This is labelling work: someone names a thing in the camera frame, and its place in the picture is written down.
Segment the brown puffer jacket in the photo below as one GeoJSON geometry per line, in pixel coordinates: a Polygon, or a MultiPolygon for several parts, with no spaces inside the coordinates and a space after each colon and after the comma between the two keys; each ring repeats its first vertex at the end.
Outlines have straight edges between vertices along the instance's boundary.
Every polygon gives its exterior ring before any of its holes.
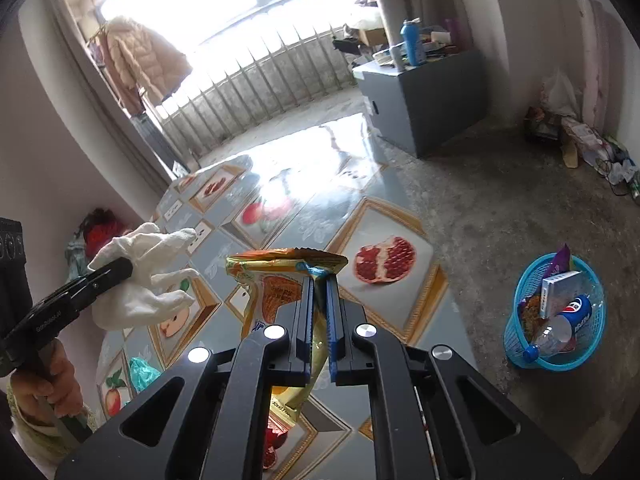
{"type": "Polygon", "coordinates": [[[146,89],[159,105],[191,73],[187,57],[154,30],[118,16],[106,27],[107,44],[120,78],[128,88],[146,89]]]}

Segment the teal plastic bag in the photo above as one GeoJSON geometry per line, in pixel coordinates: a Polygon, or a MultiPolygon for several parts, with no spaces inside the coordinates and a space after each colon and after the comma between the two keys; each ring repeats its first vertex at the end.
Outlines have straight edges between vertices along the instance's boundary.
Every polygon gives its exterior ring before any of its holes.
{"type": "Polygon", "coordinates": [[[158,370],[139,357],[130,359],[129,370],[131,371],[131,384],[137,393],[140,393],[160,376],[158,370]]]}

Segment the white rag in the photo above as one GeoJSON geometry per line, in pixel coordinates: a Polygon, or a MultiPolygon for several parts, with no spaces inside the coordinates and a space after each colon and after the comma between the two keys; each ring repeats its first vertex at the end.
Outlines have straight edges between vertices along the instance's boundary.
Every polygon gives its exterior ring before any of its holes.
{"type": "Polygon", "coordinates": [[[148,222],[101,248],[89,264],[90,270],[97,270],[124,256],[133,264],[133,272],[130,278],[94,301],[92,314],[96,325],[105,330],[147,326],[161,323],[191,306],[193,298],[183,290],[166,290],[184,278],[196,278],[200,275],[198,271],[158,272],[195,239],[194,229],[162,234],[156,224],[148,222]]]}

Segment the brown snack wrapper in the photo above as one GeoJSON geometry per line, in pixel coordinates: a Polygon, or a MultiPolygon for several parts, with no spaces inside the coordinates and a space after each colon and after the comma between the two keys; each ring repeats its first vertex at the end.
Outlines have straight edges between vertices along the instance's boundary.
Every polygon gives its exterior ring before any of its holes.
{"type": "MultiPolygon", "coordinates": [[[[317,272],[310,272],[309,267],[337,274],[347,263],[345,256],[315,249],[248,251],[229,256],[226,273],[249,291],[241,338],[273,323],[281,306],[299,300],[305,277],[311,276],[316,283],[324,281],[317,272]]],[[[320,309],[324,305],[324,286],[316,286],[314,291],[311,380],[304,388],[276,386],[271,390],[270,424],[281,432],[295,426],[300,407],[327,358],[326,319],[320,309]]]]}

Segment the gray floor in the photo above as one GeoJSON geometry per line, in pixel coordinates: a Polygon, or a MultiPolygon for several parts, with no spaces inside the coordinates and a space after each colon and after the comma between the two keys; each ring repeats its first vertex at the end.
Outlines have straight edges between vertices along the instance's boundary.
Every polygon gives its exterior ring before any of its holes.
{"type": "MultiPolygon", "coordinates": [[[[362,108],[356,89],[334,94],[242,134],[207,160],[362,108]]],[[[426,160],[388,144],[385,151],[440,252],[479,370],[592,472],[640,400],[640,208],[614,196],[587,165],[568,170],[557,150],[526,144],[519,131],[489,122],[426,160]],[[519,370],[502,348],[515,285],[531,261],[564,242],[604,285],[603,341],[577,370],[519,370]]]]}

